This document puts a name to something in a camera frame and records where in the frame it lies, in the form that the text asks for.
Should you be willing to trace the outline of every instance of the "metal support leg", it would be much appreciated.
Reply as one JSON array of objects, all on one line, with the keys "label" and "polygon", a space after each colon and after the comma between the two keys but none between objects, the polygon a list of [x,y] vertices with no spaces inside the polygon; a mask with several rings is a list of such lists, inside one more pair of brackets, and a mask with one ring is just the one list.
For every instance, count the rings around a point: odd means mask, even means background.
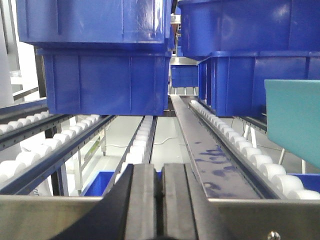
[{"label": "metal support leg", "polygon": [[63,164],[60,169],[51,175],[54,196],[68,196],[67,171]]},{"label": "metal support leg", "polygon": [[249,130],[250,130],[249,125],[246,124],[246,125],[245,125],[245,129],[244,129],[244,133],[243,133],[243,137],[244,137],[245,139],[248,139]]},{"label": "metal support leg", "polygon": [[286,154],[286,150],[284,148],[282,148],[280,158],[279,158],[280,165],[282,165],[282,163],[284,162],[285,154]]},{"label": "metal support leg", "polygon": [[254,148],[257,148],[257,138],[256,138],[256,131],[253,127],[250,127],[250,132],[251,132],[251,141],[252,141],[252,146]]},{"label": "metal support leg", "polygon": [[84,183],[83,183],[83,176],[82,176],[82,164],[81,164],[80,151],[78,151],[75,155],[73,155],[73,164],[74,164],[75,189],[78,191],[78,194],[81,194]]},{"label": "metal support leg", "polygon": [[301,159],[301,172],[305,174],[307,172],[307,162],[303,159]]},{"label": "metal support leg", "polygon": [[106,135],[106,127],[103,128],[103,140],[101,141],[102,144],[101,144],[101,151],[102,151],[102,154],[103,156],[105,157],[106,156],[106,151],[107,151],[107,135]]}]

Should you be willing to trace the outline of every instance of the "metal rail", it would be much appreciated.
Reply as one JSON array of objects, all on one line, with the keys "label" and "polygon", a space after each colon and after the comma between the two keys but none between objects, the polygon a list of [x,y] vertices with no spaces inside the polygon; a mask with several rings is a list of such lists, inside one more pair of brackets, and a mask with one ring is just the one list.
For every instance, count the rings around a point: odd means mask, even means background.
[{"label": "metal rail", "polygon": [[13,131],[9,131],[0,135],[0,151],[11,147],[27,138],[30,138],[45,130],[52,129],[53,127],[61,124],[62,122],[72,118],[72,115],[53,115],[45,119],[36,121],[32,124],[19,127]]},{"label": "metal rail", "polygon": [[28,90],[21,90],[21,91],[17,91],[13,94],[13,100],[18,100],[18,99],[22,99],[30,94],[33,94],[35,92],[37,92],[39,90],[38,87],[34,87]]},{"label": "metal rail", "polygon": [[115,118],[107,116],[74,137],[67,144],[57,148],[49,156],[43,157],[39,162],[27,167],[13,179],[0,185],[0,194],[26,195],[37,187],[43,180],[58,170],[70,157],[82,148],[93,136],[100,132],[106,124]]},{"label": "metal rail", "polygon": [[236,165],[220,149],[218,142],[204,127],[182,98],[171,100],[186,143],[195,177],[202,183],[207,197],[259,199]]},{"label": "metal rail", "polygon": [[154,141],[155,141],[157,121],[158,121],[158,117],[153,116],[152,125],[151,125],[151,129],[150,129],[149,136],[148,136],[148,141],[145,146],[145,153],[144,153],[144,156],[142,159],[143,164],[149,164],[151,162],[152,150],[153,150]]},{"label": "metal rail", "polygon": [[25,118],[47,110],[46,98],[3,107],[0,108],[0,124],[7,124],[10,121],[16,121],[19,118]]}]

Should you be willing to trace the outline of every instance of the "metal beam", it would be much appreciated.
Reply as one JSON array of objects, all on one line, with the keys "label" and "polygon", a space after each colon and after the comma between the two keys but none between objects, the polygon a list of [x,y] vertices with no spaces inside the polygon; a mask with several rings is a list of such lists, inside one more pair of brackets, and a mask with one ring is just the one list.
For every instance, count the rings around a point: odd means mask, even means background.
[{"label": "metal beam", "polygon": [[51,131],[52,128],[61,124],[62,122],[72,118],[72,115],[53,115],[45,119],[36,121],[32,124],[19,127],[13,131],[9,131],[0,135],[0,151],[11,147],[27,138],[30,138],[45,130]]},{"label": "metal beam", "polygon": [[148,141],[145,146],[145,153],[142,159],[143,164],[149,164],[151,162],[152,150],[155,141],[156,127],[157,127],[158,117],[153,116],[151,129],[148,136]]}]

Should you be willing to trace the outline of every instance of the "roller conveyor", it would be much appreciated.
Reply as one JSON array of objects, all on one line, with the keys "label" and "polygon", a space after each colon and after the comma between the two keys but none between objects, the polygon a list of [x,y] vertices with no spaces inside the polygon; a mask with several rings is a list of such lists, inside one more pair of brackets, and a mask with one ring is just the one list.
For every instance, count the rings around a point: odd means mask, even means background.
[{"label": "roller conveyor", "polygon": [[[207,117],[199,112],[193,104],[190,104],[192,99],[171,96],[191,164],[166,164],[162,170],[161,179],[158,178],[153,165],[148,164],[152,155],[157,125],[157,118],[153,117],[148,132],[146,152],[142,161],[146,164],[128,165],[126,171],[116,182],[117,174],[121,170],[122,163],[126,160],[125,156],[130,152],[130,147],[144,122],[143,118],[132,136],[110,185],[105,191],[104,198],[75,198],[72,203],[70,201],[66,203],[61,198],[49,201],[48,207],[43,208],[43,211],[48,215],[54,214],[54,210],[50,210],[51,206],[57,207],[59,202],[81,206],[81,209],[76,214],[71,214],[73,218],[65,221],[63,226],[55,227],[46,233],[38,232],[36,236],[43,234],[39,238],[28,233],[26,227],[18,226],[17,229],[22,232],[23,236],[27,237],[20,238],[17,235],[14,238],[9,238],[9,232],[5,232],[4,236],[6,237],[4,239],[98,240],[105,239],[108,236],[107,239],[146,240],[167,235],[177,239],[242,240],[252,237],[254,239],[266,239],[271,231],[277,231],[281,237],[289,239],[302,240],[306,239],[305,236],[314,239],[313,237],[319,234],[317,229],[307,232],[309,228],[304,227],[302,229],[306,232],[300,234],[294,228],[297,220],[295,216],[298,214],[296,208],[302,212],[305,211],[305,214],[308,214],[308,211],[313,211],[310,218],[313,222],[308,219],[299,220],[300,224],[306,224],[307,222],[311,226],[318,222],[316,219],[319,216],[317,210],[319,203],[317,201],[310,201],[307,204],[304,201],[261,200],[285,199],[285,197],[258,171],[246,164],[241,153],[228,143],[222,132],[212,125]],[[41,183],[42,179],[57,170],[65,160],[74,154],[74,151],[85,144],[92,136],[102,131],[105,125],[113,119],[114,116],[102,118],[73,138],[71,143],[63,145],[52,155],[43,159],[41,164],[28,168],[16,179],[4,184],[0,193],[28,193],[30,189]],[[9,204],[9,202],[6,202],[8,198],[13,197],[0,196],[0,211],[1,209],[4,211],[6,204]],[[30,199],[34,203],[38,203],[35,198]],[[48,201],[47,198],[40,197],[38,199]],[[19,206],[24,209],[27,205],[32,204],[32,201],[25,202],[23,200],[19,203]],[[82,218],[83,214],[93,205],[95,207],[92,211]],[[230,209],[234,209],[234,212],[238,214],[235,218],[232,217],[233,211],[230,211]],[[243,215],[242,209],[248,212],[248,216]],[[278,212],[269,217],[268,212],[273,209]],[[284,209],[285,213],[281,214],[280,209]],[[72,207],[65,208],[64,214],[68,214],[68,212],[74,213],[74,209]],[[284,215],[286,224],[282,224],[282,221],[279,220]],[[244,226],[244,224],[256,225],[258,221],[263,221],[265,224],[254,228],[257,229],[256,231],[252,227],[248,229]],[[5,223],[0,221],[0,228],[1,226],[5,226]]]}]

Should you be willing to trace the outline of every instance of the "blue ink stain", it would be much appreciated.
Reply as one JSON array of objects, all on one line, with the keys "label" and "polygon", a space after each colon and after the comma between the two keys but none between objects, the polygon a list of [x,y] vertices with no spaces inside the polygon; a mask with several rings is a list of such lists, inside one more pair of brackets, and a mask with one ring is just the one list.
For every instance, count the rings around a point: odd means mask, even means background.
[{"label": "blue ink stain", "polygon": [[226,174],[224,173],[223,170],[214,170],[212,171],[213,175],[219,176],[219,177],[225,177]]},{"label": "blue ink stain", "polygon": [[227,172],[235,172],[237,170],[234,166],[225,166],[223,169]]}]

